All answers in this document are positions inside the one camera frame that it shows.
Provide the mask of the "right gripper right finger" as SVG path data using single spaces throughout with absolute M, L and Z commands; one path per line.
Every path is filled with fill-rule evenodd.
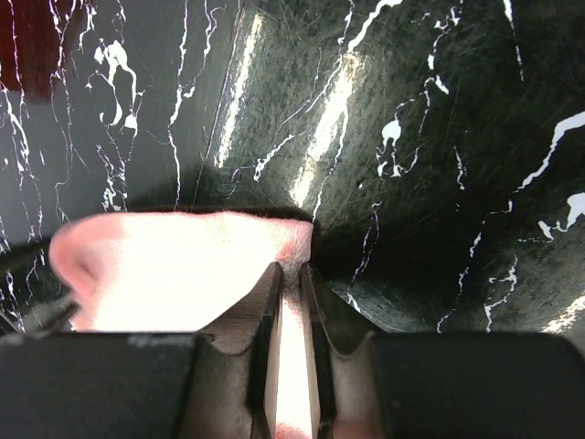
M 581 438 L 584 358 L 542 333 L 398 333 L 301 270 L 317 438 Z

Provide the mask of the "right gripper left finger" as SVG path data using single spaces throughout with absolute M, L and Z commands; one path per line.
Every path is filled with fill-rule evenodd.
M 1 339 L 4 438 L 271 438 L 282 267 L 196 333 Z

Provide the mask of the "pink cloth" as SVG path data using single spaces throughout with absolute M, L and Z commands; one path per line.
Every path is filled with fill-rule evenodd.
M 235 305 L 269 264 L 285 274 L 276 434 L 309 438 L 307 350 L 298 286 L 314 226 L 235 211 L 106 213 L 62 227 L 49 261 L 80 311 L 78 331 L 193 332 Z

